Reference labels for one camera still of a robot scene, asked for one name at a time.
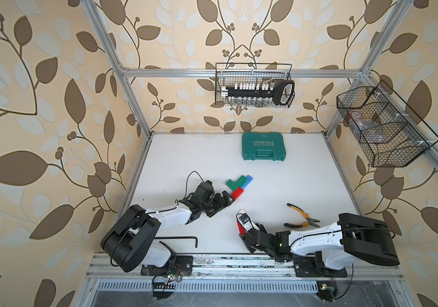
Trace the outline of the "blue lego brick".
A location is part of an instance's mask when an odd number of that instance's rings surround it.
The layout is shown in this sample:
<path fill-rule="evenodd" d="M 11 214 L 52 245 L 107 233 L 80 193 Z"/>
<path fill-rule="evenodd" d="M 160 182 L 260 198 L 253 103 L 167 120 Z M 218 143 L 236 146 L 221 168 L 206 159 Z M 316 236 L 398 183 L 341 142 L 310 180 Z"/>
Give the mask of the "blue lego brick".
<path fill-rule="evenodd" d="M 253 181 L 253 178 L 249 175 L 246 177 L 246 181 L 241 186 L 242 189 L 245 189 L 251 182 Z"/>

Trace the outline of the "red lego brick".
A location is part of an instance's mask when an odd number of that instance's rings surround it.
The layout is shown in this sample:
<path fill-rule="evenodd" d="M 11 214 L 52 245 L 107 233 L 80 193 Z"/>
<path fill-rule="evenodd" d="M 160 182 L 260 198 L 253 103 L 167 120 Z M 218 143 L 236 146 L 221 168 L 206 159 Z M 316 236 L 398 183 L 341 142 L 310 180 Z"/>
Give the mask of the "red lego brick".
<path fill-rule="evenodd" d="M 247 233 L 247 231 L 244 229 L 243 225 L 239 221 L 237 221 L 237 226 L 240 235 L 244 235 Z"/>
<path fill-rule="evenodd" d="M 233 197 L 235 200 L 238 199 L 242 194 L 244 190 L 242 188 L 237 188 L 232 194 L 231 197 Z"/>

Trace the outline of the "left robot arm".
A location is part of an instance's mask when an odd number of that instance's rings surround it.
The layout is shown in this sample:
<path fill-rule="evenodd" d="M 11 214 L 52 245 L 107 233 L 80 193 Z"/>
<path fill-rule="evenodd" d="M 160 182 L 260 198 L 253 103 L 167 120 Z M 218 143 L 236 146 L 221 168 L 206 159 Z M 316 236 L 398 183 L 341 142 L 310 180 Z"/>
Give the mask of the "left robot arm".
<path fill-rule="evenodd" d="M 150 211 L 132 205 L 103 237 L 101 249 L 110 257 L 110 264 L 124 272 L 131 272 L 139 265 L 167 267 L 173 262 L 175 252 L 165 243 L 154 243 L 159 232 L 187 225 L 202 214 L 213 217 L 235 200 L 226 191 L 215 192 L 212 182 L 207 180 L 171 207 Z"/>

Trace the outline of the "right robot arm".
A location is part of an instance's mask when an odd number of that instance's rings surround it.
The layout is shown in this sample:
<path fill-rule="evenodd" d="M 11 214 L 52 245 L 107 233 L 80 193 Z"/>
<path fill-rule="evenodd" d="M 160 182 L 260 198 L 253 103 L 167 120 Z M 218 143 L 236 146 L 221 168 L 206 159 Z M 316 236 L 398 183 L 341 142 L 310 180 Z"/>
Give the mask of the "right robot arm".
<path fill-rule="evenodd" d="M 380 220 L 350 213 L 339 214 L 339 221 L 311 230 L 267 233 L 253 223 L 245 211 L 236 215 L 240 238 L 250 253 L 262 251 L 276 262 L 290 262 L 320 252 L 325 268 L 334 271 L 363 260 L 375 266 L 400 264 L 393 242 L 395 233 Z"/>

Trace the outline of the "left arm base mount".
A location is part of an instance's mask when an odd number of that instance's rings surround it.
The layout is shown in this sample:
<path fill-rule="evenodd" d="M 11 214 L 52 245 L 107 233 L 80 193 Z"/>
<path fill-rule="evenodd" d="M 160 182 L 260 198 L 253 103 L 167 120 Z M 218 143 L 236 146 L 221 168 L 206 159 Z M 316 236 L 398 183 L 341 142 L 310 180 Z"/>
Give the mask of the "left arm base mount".
<path fill-rule="evenodd" d="M 191 276 L 193 257 L 189 255 L 172 256 L 163 267 L 144 265 L 141 268 L 142 276 Z"/>

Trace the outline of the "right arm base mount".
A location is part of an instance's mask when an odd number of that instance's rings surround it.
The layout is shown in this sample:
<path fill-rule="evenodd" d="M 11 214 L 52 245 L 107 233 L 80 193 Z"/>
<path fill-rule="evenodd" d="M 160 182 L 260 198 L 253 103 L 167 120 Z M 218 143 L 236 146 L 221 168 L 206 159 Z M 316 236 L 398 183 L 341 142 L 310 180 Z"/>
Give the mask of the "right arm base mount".
<path fill-rule="evenodd" d="M 307 256 L 293 256 L 295 275 L 298 278 L 346 278 L 346 269 L 329 269 L 323 262 L 320 251 Z"/>

